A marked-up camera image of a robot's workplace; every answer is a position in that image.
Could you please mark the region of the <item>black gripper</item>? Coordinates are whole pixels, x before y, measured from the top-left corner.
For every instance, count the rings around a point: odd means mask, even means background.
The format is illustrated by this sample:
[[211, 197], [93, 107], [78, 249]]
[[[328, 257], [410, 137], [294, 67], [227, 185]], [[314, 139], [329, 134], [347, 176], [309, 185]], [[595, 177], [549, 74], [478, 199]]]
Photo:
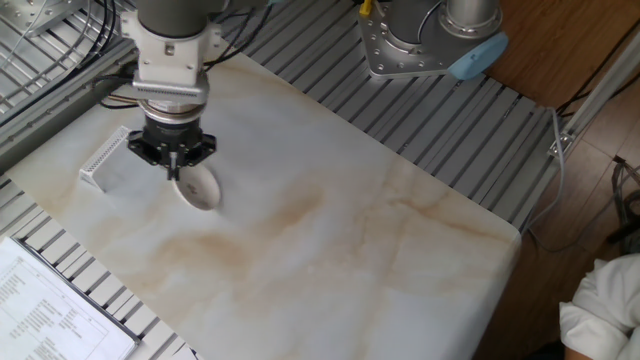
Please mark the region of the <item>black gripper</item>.
[[[174, 125], [147, 121], [143, 130], [128, 134], [127, 148], [151, 166], [163, 168], [168, 180], [179, 180], [183, 168], [195, 167], [216, 152], [217, 139], [203, 134], [199, 121]], [[173, 162], [169, 148], [177, 149]]]

